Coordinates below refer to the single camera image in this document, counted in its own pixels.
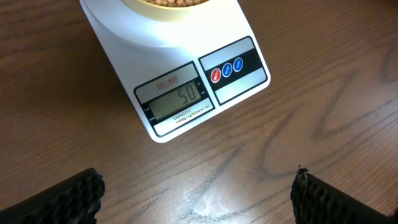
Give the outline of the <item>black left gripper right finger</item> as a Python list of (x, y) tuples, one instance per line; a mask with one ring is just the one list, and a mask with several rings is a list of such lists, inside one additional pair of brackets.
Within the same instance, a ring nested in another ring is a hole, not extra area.
[(290, 193), (296, 224), (397, 224), (384, 215), (299, 168)]

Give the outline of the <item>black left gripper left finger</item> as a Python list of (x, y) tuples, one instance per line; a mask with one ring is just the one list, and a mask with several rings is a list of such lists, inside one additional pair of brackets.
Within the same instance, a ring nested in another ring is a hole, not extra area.
[(89, 168), (1, 210), (1, 223), (95, 224), (105, 191), (103, 176)]

